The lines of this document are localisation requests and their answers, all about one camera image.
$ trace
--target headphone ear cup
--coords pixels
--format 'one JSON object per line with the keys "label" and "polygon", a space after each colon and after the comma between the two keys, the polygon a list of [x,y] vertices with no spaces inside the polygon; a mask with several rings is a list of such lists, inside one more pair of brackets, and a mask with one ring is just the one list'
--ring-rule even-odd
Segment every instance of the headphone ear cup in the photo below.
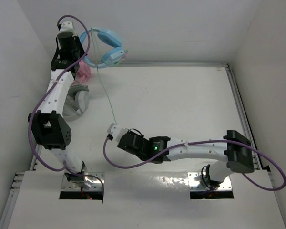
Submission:
{"label": "headphone ear cup", "polygon": [[97,33],[97,36],[102,42],[108,44],[111,47],[116,48],[122,46],[121,38],[115,32],[109,29],[100,29],[100,31]]}
{"label": "headphone ear cup", "polygon": [[64,118],[71,117],[77,112],[78,108],[73,99],[66,98],[65,104],[63,106],[62,115]]}
{"label": "headphone ear cup", "polygon": [[101,59],[102,63],[107,66],[113,66],[120,62],[125,55],[125,50],[122,47],[116,47],[109,50]]}
{"label": "headphone ear cup", "polygon": [[89,93],[88,91],[79,91],[76,93],[75,96],[75,103],[79,106],[78,112],[81,113],[81,115],[87,110],[89,106]]}

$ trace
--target black bracket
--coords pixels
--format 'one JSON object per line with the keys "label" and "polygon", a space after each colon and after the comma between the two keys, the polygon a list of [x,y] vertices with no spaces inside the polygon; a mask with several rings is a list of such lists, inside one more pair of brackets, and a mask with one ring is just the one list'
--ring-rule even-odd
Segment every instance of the black bracket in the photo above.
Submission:
{"label": "black bracket", "polygon": [[[72,32],[59,33],[56,37],[56,52],[51,62],[52,71],[66,69],[83,56],[84,53],[85,51],[78,36],[74,36]],[[70,69],[74,78],[79,67],[79,64],[77,64]]]}
{"label": "black bracket", "polygon": [[[251,146],[251,142],[236,130],[227,130],[226,140],[232,140]],[[243,146],[227,143],[224,154],[228,156],[227,168],[235,173],[253,173],[252,151]]]}
{"label": "black bracket", "polygon": [[[136,155],[142,161],[146,161],[160,151],[166,149],[167,142],[169,140],[169,137],[152,137],[147,140],[143,135],[139,135],[129,130],[121,137],[118,148],[130,154]],[[163,161],[169,161],[169,159],[166,157],[168,153],[169,152],[166,152],[158,156],[152,162],[155,164],[160,164]]]}
{"label": "black bracket", "polygon": [[51,113],[37,111],[33,118],[32,132],[36,143],[50,150],[65,150],[72,137],[70,127],[56,111]]}

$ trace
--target rectangular opening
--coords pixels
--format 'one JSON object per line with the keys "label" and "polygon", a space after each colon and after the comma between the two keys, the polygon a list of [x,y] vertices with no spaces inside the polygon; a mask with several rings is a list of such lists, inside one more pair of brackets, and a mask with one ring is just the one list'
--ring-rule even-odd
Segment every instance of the rectangular opening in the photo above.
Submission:
{"label": "rectangular opening", "polygon": [[103,200],[102,192],[61,192],[59,199]]}
{"label": "rectangular opening", "polygon": [[234,199],[232,191],[190,192],[190,199]]}

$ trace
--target white enclosure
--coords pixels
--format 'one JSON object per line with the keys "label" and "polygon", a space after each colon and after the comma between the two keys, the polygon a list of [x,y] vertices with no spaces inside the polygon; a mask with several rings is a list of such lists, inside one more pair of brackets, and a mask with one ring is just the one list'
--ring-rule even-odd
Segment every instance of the white enclosure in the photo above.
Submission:
{"label": "white enclosure", "polygon": [[[116,31],[129,50],[128,62],[231,62],[260,0],[18,0],[18,3],[50,55],[55,51],[56,21],[64,14],[73,14],[87,27]],[[76,30],[83,32],[80,24],[75,24]]]}
{"label": "white enclosure", "polygon": [[[235,129],[244,134],[232,80],[223,67],[118,67],[101,71],[117,122],[139,129],[146,138],[169,136],[182,139],[216,139]],[[90,105],[76,121],[70,146],[89,171],[105,172],[104,203],[99,200],[59,199],[62,173],[41,164],[26,172],[9,229],[22,228],[186,228],[283,229],[273,192],[254,187],[241,174],[231,175],[234,199],[191,200],[187,172],[200,171],[211,159],[182,159],[121,170],[103,157],[102,145],[113,117],[105,92],[95,76],[89,80]],[[120,165],[140,160],[116,147],[107,154]],[[41,157],[61,167],[45,149]],[[250,177],[271,186],[266,171]]]}
{"label": "white enclosure", "polygon": [[0,218],[15,172],[30,167],[27,117],[47,87],[49,61],[18,3],[0,0]]}
{"label": "white enclosure", "polygon": [[[286,173],[286,0],[263,1],[233,69],[257,147]],[[271,169],[275,184],[281,184]],[[286,224],[286,188],[276,195]]]}

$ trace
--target metal mounting plate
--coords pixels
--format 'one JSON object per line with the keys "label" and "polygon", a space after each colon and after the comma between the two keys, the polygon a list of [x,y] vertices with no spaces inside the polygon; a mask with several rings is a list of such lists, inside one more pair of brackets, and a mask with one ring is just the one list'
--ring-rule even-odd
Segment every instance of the metal mounting plate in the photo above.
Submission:
{"label": "metal mounting plate", "polygon": [[[201,172],[189,172],[187,173],[187,175],[189,180],[190,192],[201,192],[208,190],[208,188],[205,188],[205,186],[201,183]],[[216,192],[217,191],[232,191],[230,177],[225,178],[225,180],[223,181],[223,183],[220,184]]]}
{"label": "metal mounting plate", "polygon": [[[104,183],[104,172],[88,172],[89,175],[94,175],[102,180]],[[101,192],[102,191],[102,185],[101,182],[93,177],[89,177],[89,180],[93,182],[92,187],[89,190],[89,192]],[[74,191],[80,191],[80,187],[76,186],[76,184],[72,183],[71,181],[68,181],[66,176],[63,176],[62,183],[61,183],[61,192],[74,192]]]}

